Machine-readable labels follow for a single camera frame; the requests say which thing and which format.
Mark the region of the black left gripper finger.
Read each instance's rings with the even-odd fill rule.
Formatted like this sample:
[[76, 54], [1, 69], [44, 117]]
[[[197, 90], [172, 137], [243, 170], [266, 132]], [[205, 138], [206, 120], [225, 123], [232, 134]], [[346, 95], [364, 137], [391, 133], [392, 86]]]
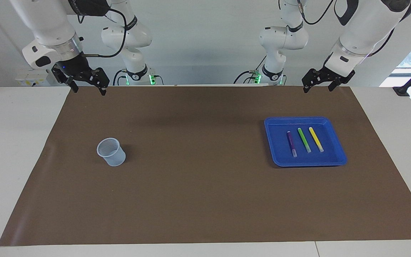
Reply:
[[347, 84], [348, 81], [349, 79], [347, 77], [338, 77], [330, 83], [330, 85], [328, 86], [328, 89], [329, 91], [333, 91], [341, 84]]
[[308, 93], [313, 86], [324, 83], [325, 81], [325, 68], [319, 70], [310, 69], [302, 78], [302, 85], [304, 93]]

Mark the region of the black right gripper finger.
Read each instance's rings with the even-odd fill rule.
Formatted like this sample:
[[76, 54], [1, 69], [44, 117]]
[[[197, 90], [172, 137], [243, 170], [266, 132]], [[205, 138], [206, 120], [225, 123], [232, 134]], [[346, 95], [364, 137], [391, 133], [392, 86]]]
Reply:
[[92, 86], [98, 88], [102, 96], [107, 93], [110, 80], [102, 68], [90, 69], [81, 72], [81, 81], [86, 82]]
[[72, 89], [74, 93], [78, 92], [78, 86], [75, 83], [73, 77], [68, 77], [67, 75], [65, 75], [65, 73], [60, 70], [58, 65], [54, 65], [51, 68], [51, 71], [58, 83], [66, 84]]

